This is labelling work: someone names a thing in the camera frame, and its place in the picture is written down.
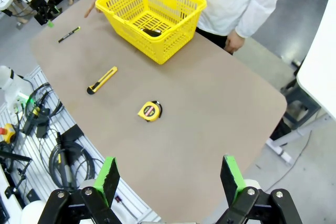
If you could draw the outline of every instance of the black pants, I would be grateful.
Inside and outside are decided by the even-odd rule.
[[[211,34],[211,33],[208,33],[207,31],[203,31],[203,30],[199,29],[198,27],[196,28],[196,32],[198,32],[200,35],[207,38],[211,42],[215,43],[217,46],[224,49],[227,36],[220,36],[220,35],[216,35],[216,34]]]

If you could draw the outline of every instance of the brown tabletop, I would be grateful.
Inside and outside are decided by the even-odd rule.
[[[225,197],[224,154],[241,171],[253,162],[286,108],[261,77],[199,34],[164,65],[120,38],[103,14],[84,19],[81,0],[32,41],[33,53],[75,121],[121,177],[165,221],[201,221]],[[81,30],[57,42],[77,26]],[[86,89],[118,72],[94,95]],[[146,122],[147,101],[163,105]]]

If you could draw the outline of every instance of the yellow utility knife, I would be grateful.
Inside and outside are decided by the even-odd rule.
[[[107,82],[108,79],[112,77],[116,72],[118,71],[117,67],[114,66],[111,68],[102,78],[100,78],[94,85],[89,86],[86,90],[88,94],[94,94],[97,92],[98,89],[100,89],[101,86],[104,85],[105,82]]]

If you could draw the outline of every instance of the white sleeve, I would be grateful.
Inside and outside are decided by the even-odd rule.
[[[238,35],[253,35],[275,10],[276,3],[277,0],[251,0],[236,27]]]

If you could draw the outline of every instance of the tape measure label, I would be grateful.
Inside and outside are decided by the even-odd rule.
[[[147,106],[144,110],[143,113],[145,116],[153,116],[155,114],[155,108],[153,106]]]

